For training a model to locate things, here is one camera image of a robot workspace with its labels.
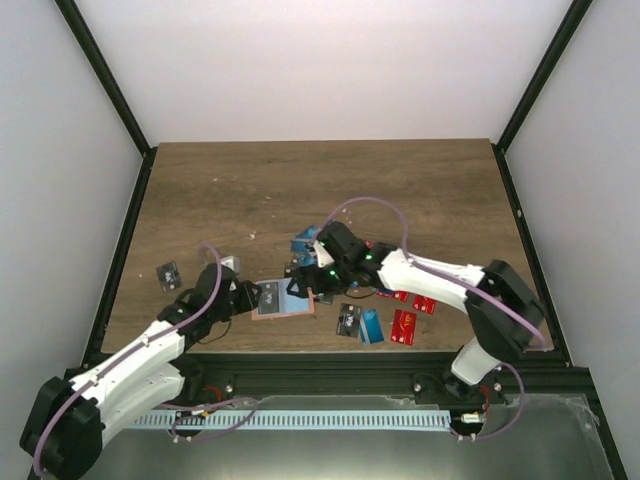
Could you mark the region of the black VIP card front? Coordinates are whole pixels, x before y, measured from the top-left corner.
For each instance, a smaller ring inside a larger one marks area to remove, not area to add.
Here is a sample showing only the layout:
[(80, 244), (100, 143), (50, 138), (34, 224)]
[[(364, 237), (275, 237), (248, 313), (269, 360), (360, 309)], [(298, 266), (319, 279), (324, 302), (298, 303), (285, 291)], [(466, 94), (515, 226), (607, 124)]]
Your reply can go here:
[(259, 316), (270, 316), (281, 311), (280, 305), (280, 284), (276, 280), (258, 283), (261, 295), (258, 302), (257, 314)]

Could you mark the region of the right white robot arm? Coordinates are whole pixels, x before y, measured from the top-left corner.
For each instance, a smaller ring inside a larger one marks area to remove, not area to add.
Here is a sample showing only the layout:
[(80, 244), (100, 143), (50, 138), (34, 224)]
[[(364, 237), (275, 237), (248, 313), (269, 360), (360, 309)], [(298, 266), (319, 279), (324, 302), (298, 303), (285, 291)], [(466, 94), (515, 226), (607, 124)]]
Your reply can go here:
[(308, 248), (315, 261), (292, 270), (290, 294), (342, 295), (358, 285), (416, 294), (468, 316), (473, 337), (441, 377), (455, 402), (471, 400), (489, 373), (520, 359), (533, 339), (544, 338), (540, 301), (504, 261), (479, 267), (429, 260), (409, 253), (404, 244), (369, 243), (337, 221), (316, 233)]

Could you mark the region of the black VIP card pair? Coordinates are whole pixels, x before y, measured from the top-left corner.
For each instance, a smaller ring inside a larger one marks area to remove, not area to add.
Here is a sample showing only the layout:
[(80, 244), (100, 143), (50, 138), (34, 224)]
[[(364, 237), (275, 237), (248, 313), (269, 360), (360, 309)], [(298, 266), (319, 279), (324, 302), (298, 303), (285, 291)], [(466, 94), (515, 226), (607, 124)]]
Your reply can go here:
[(359, 336), (362, 307), (343, 303), (340, 306), (336, 334), (339, 336), (357, 338)]

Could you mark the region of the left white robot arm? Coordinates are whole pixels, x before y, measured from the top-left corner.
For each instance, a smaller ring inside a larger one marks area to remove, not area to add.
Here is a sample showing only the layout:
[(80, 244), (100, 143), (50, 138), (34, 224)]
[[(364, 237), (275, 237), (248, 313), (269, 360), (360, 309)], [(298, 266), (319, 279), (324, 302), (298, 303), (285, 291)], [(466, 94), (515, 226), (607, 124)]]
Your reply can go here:
[(157, 406), (196, 402), (203, 377), (185, 353), (212, 327), (257, 308), (260, 286), (210, 264), (196, 285), (165, 306), (147, 329), (102, 363), (39, 389), (19, 445), (36, 478), (79, 479), (125, 427)]

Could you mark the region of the red VIP card front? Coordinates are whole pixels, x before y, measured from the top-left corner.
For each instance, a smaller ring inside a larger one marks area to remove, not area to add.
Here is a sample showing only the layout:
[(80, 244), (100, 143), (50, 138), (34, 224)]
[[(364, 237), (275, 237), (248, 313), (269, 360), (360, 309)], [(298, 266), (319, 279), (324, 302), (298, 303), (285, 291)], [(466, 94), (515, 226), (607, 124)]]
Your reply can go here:
[(396, 309), (392, 322), (390, 340), (394, 343), (412, 346), (417, 325), (415, 312)]

